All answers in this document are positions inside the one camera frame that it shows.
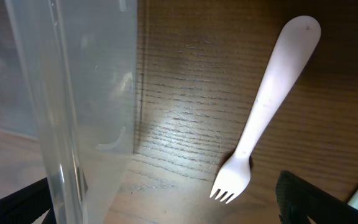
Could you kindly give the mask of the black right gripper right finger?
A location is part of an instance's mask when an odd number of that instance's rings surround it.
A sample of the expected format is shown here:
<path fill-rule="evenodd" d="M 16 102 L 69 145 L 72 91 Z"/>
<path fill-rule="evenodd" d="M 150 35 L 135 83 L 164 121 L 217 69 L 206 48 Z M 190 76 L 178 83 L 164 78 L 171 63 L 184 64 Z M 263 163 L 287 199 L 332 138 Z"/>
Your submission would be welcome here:
<path fill-rule="evenodd" d="M 282 224 L 358 224 L 358 210 L 295 174 L 281 171 L 275 194 Z"/>

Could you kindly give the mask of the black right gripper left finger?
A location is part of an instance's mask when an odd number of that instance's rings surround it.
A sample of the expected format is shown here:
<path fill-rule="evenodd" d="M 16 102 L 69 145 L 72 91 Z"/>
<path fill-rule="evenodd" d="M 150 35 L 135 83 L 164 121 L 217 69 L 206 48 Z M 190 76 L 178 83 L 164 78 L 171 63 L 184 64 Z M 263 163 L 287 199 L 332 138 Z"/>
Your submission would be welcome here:
<path fill-rule="evenodd" d="M 42 224 L 56 224 L 47 178 L 0 199 L 0 224 L 33 223 L 46 214 Z"/>

